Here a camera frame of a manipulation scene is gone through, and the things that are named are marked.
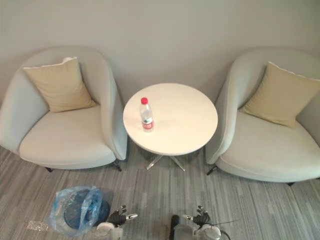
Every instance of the round table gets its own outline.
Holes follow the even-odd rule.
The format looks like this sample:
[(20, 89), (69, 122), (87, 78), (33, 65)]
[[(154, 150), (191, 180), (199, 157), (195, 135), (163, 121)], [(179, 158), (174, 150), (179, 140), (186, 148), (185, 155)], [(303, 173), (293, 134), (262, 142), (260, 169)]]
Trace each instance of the round table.
[[(140, 117), (141, 98), (148, 98), (154, 127), (145, 132)], [(178, 83), (160, 83), (134, 94), (124, 107), (124, 127), (141, 148), (158, 154), (149, 170), (162, 156), (170, 158), (183, 170), (175, 156), (202, 148), (218, 125), (214, 104), (199, 90)]]

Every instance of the red bottle cap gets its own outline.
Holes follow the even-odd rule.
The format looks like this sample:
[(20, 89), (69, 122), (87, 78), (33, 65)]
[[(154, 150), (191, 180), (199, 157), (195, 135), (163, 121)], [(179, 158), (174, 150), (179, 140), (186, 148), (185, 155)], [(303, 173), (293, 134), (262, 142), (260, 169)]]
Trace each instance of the red bottle cap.
[(146, 97), (141, 98), (141, 103), (143, 105), (148, 104), (148, 98), (146, 98)]

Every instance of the black cable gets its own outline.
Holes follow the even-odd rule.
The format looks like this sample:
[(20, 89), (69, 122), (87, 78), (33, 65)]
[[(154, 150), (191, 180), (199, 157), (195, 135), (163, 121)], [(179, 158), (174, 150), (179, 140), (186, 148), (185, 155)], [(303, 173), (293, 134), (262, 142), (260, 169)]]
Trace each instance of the black cable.
[(211, 226), (216, 226), (216, 225), (220, 225), (220, 224), (229, 224), (229, 223), (233, 223), (233, 222), (236, 222), (236, 221), (239, 221), (239, 220), (219, 222), (219, 223), (211, 224)]
[(228, 237), (229, 240), (231, 240), (231, 237), (229, 236), (229, 234), (223, 230), (220, 230), (220, 232), (224, 235), (226, 235)]

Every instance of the chair backrest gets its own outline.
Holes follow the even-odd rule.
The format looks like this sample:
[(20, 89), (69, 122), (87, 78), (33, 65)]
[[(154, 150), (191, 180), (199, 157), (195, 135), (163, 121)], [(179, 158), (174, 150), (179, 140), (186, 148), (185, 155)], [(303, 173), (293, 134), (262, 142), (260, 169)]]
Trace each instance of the chair backrest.
[(235, 60), (229, 73), (237, 76), (231, 77), (231, 80), (236, 81), (229, 84), (236, 85), (238, 108), (244, 105), (257, 90), (268, 62), (307, 78), (320, 79), (320, 60), (305, 52), (281, 47), (250, 51)]
[(106, 59), (96, 50), (89, 47), (63, 46), (54, 47), (36, 53), (17, 70), (24, 74), (23, 67), (38, 67), (61, 63), (66, 57), (77, 57), (80, 64), (82, 79), (91, 95), (101, 102), (102, 90), (109, 71)]

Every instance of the plastic bottle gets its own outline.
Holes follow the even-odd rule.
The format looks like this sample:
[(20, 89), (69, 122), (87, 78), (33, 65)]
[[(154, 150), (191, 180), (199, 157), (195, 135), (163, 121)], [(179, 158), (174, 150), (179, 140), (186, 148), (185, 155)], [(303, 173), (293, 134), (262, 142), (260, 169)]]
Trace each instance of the plastic bottle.
[(148, 104), (148, 98), (141, 98), (140, 116), (142, 120), (142, 128), (146, 132), (151, 132), (154, 128), (154, 119), (152, 117), (152, 111)]

